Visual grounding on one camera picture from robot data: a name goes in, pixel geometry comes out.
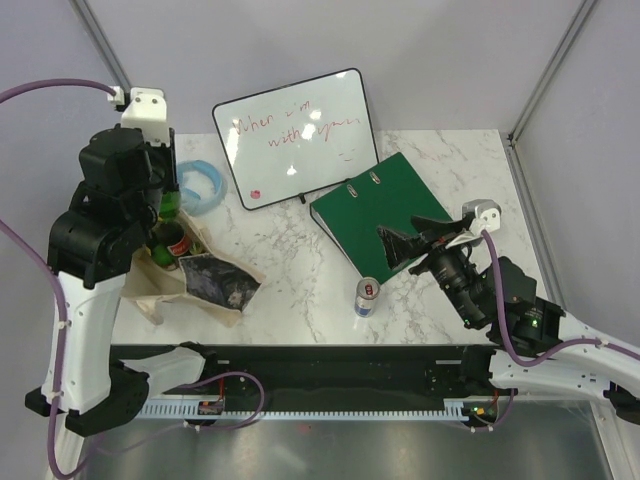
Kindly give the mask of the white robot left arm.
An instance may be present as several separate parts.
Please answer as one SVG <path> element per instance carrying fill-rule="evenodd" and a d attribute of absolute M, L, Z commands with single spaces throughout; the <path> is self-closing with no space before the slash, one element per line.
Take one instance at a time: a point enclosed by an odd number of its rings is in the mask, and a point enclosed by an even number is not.
<path fill-rule="evenodd" d="M 48 373 L 25 405 L 49 419 L 64 414 L 68 430 L 91 437 L 130 422 L 171 389 L 211 392 L 220 371 L 192 343 L 141 360 L 111 354 L 133 256 L 151 239 L 163 195 L 178 189 L 174 139 L 154 146 L 117 125 L 95 134 L 79 163 L 83 179 L 49 234 L 45 269 L 57 312 Z"/>

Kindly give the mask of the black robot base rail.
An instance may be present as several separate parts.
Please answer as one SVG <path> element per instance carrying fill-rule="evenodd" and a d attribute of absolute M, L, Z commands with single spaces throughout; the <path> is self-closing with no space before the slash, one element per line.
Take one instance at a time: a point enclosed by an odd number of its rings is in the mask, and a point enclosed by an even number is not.
<path fill-rule="evenodd" d="M 524 387 L 500 387 L 486 345 L 199 345 L 209 385 L 178 384 L 170 394 L 223 394 L 232 407 L 387 409 L 440 407 L 447 399 L 507 397 Z"/>

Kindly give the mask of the green Perrier bottle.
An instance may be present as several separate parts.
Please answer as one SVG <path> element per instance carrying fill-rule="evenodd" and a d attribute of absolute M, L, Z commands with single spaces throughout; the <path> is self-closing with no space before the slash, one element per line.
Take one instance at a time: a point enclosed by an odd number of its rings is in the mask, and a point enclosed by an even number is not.
<path fill-rule="evenodd" d="M 162 223 L 174 220 L 181 209 L 181 193 L 179 190 L 164 192 L 158 211 L 158 221 Z"/>
<path fill-rule="evenodd" d="M 161 243 L 148 246 L 148 251 L 153 262 L 160 268 L 170 271 L 175 270 L 177 265 L 169 250 Z"/>
<path fill-rule="evenodd" d="M 189 248 L 189 252 L 191 255 L 200 255 L 205 252 L 205 248 L 199 241 L 192 240 Z"/>

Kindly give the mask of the beige canvas tote bag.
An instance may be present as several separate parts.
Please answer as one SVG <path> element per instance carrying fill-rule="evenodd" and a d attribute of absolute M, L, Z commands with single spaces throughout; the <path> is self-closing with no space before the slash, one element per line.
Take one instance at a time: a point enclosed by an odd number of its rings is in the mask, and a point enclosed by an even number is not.
<path fill-rule="evenodd" d="M 148 246 L 160 243 L 155 227 L 151 243 L 133 256 L 122 297 L 156 325 L 164 321 L 160 306 L 169 303 L 197 307 L 226 326 L 234 325 L 265 275 L 216 248 L 209 230 L 184 211 L 172 221 L 180 223 L 191 241 L 199 241 L 205 252 L 174 258 L 177 268 L 164 270 L 153 262 L 148 251 Z"/>

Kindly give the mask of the cola bottle red cap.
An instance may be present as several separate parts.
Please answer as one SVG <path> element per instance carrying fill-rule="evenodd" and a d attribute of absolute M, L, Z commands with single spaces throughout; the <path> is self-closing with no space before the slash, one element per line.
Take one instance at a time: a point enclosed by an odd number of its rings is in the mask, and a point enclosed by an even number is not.
<path fill-rule="evenodd" d="M 155 234 L 174 258 L 191 254 L 192 241 L 180 223 L 161 222 L 156 226 Z"/>

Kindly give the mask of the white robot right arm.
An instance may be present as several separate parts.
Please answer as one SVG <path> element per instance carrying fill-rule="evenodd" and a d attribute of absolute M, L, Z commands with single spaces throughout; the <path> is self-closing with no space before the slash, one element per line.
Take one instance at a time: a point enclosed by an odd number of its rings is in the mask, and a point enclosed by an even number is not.
<path fill-rule="evenodd" d="M 388 266 L 430 273 L 465 328 L 486 345 L 465 348 L 458 381 L 467 392 L 539 390 L 608 402 L 618 418 L 639 421 L 639 350 L 578 320 L 536 294 L 537 282 L 490 237 L 501 223 L 491 202 L 464 208 L 458 221 L 411 219 L 416 234 L 380 226 Z"/>

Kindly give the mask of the silver blue energy drink can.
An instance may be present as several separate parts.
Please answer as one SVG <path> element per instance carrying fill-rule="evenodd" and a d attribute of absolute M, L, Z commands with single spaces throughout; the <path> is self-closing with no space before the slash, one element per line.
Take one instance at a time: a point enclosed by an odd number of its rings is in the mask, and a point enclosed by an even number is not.
<path fill-rule="evenodd" d="M 373 314 L 380 293 L 380 284 L 373 277 L 362 278 L 356 286 L 355 313 L 360 317 Z"/>

